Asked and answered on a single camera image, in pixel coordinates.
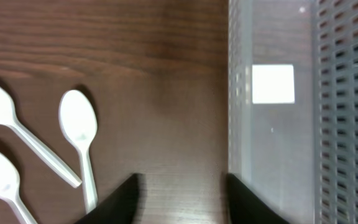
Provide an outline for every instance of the spoon handle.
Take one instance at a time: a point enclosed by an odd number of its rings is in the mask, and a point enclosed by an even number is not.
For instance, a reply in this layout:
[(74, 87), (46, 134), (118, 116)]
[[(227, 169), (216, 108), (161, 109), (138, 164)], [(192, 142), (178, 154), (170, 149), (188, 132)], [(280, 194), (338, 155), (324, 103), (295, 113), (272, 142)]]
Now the spoon handle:
[(18, 120), (11, 126), (13, 131), (43, 160), (53, 171), (74, 188), (81, 184), (80, 178), (42, 141), (35, 137)]
[(96, 208), (96, 204), (98, 202), (98, 194), (96, 193), (96, 187), (94, 184), (89, 150), (81, 151), (80, 159), (85, 210), (86, 213), (89, 213), (94, 208)]
[(34, 217), (25, 207), (23, 201), (17, 195), (14, 200), (9, 203), (15, 213), (16, 217), (19, 219), (22, 224), (37, 224)]

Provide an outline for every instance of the wooden table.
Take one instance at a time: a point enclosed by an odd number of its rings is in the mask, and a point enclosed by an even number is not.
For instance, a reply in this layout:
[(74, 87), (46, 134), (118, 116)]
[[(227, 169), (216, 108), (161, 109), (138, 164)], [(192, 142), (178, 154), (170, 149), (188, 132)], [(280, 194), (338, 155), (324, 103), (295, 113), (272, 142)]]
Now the wooden table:
[[(0, 80), (19, 119), (78, 175), (58, 106), (67, 90), (88, 90), (99, 126), (90, 150), (99, 201), (140, 172), (140, 223), (226, 222), (226, 1), (0, 0)], [(81, 187), (4, 126), (0, 151), (19, 169), (39, 223), (85, 214)], [(2, 200), (0, 223), (17, 223)]]

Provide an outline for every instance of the white square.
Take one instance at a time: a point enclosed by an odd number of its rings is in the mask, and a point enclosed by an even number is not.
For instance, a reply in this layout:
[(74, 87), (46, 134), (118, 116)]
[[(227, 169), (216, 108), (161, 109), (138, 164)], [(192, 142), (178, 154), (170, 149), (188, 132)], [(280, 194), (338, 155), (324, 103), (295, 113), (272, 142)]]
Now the white square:
[(252, 102), (295, 103), (293, 65), (253, 65)]

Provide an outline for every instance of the spoon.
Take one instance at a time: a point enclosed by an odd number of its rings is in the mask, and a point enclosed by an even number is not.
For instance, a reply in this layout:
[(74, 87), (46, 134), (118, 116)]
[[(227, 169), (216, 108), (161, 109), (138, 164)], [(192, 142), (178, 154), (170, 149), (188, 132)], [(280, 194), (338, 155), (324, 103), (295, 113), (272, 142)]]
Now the spoon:
[(0, 87), (0, 124), (11, 128), (53, 171), (74, 188), (80, 178), (52, 150), (35, 137), (16, 117), (12, 98)]
[(23, 204), (19, 196), (20, 177), (13, 164), (0, 153), (0, 199), (11, 206), (21, 223), (37, 222)]
[(98, 124), (92, 105), (84, 94), (78, 90), (70, 90), (63, 95), (59, 107), (59, 122), (63, 135), (80, 156), (85, 209), (89, 213), (98, 202), (89, 154)]

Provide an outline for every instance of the plastic cutlery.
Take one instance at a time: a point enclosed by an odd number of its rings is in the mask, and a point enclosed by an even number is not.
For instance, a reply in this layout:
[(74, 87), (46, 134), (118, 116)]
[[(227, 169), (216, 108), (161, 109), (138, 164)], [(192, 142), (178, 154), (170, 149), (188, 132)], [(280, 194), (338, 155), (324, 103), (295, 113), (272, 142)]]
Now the plastic cutlery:
[(98, 124), (92, 105), (84, 94), (78, 90), (70, 90), (63, 95), (59, 122), (63, 135), (80, 156), (85, 209), (89, 213), (98, 202), (89, 155)]
[(0, 124), (11, 128), (52, 170), (71, 186), (77, 188), (80, 178), (52, 150), (35, 137), (17, 119), (14, 102), (0, 87)]
[(37, 223), (19, 196), (20, 177), (13, 164), (0, 153), (0, 199), (7, 202), (21, 223)]

